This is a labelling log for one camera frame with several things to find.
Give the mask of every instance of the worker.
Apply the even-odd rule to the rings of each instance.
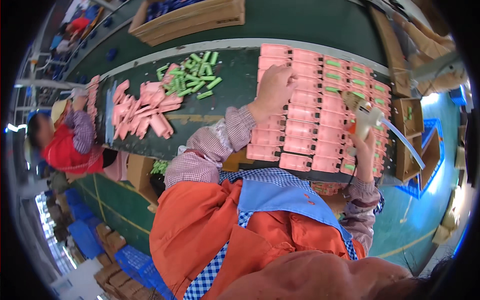
[[[351,136],[357,175],[340,222],[285,170],[219,171],[252,128],[281,113],[296,78],[290,67],[270,67],[252,103],[200,128],[170,163],[149,239],[177,299],[398,299],[416,286],[404,267],[366,258],[380,199],[372,132]]]
[[[30,119],[27,138],[31,146],[38,148],[46,162],[59,171],[79,176],[105,172],[111,179],[125,180],[128,154],[95,144],[94,126],[83,110],[88,92],[74,88],[70,97],[73,98],[72,109],[63,122],[56,122],[57,128],[53,126],[52,118],[43,113]]]

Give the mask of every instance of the blue checkered apron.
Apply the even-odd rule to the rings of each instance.
[[[266,168],[239,172],[220,172],[220,182],[225,179],[228,179],[230,182],[234,182],[241,178],[274,183],[279,187],[296,186],[304,189],[308,193],[316,194],[307,181],[300,180],[299,178],[279,168]],[[253,213],[254,212],[240,211],[238,225],[246,228]],[[350,259],[358,260],[355,249],[353,248],[353,242],[351,240],[344,240],[344,243]],[[227,248],[228,241],[225,243],[225,245],[223,245],[215,257],[208,263],[208,265],[200,272],[197,278],[190,283],[190,286],[183,296],[184,300],[197,300],[200,299],[206,292],[208,292],[213,284],[213,281],[215,280],[216,275],[218,274],[218,271],[220,271],[225,255],[227,254]]]

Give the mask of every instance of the factory floor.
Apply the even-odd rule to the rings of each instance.
[[[443,218],[450,192],[458,180],[454,168],[460,113],[448,94],[422,100],[423,117],[439,118],[445,145],[445,161],[420,200],[395,187],[381,187],[383,212],[377,217],[370,256],[412,266],[415,270],[432,254],[432,236]],[[149,203],[127,182],[113,182],[102,175],[90,175],[73,186],[94,214],[123,235],[128,244],[150,254],[148,235],[154,214]]]

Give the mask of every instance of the person in background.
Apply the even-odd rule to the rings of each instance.
[[[86,90],[72,90],[72,109],[56,129],[49,116],[34,115],[28,122],[27,138],[56,170],[78,175],[105,172],[111,179],[125,180],[128,153],[95,144],[95,129],[83,111],[87,96]]]

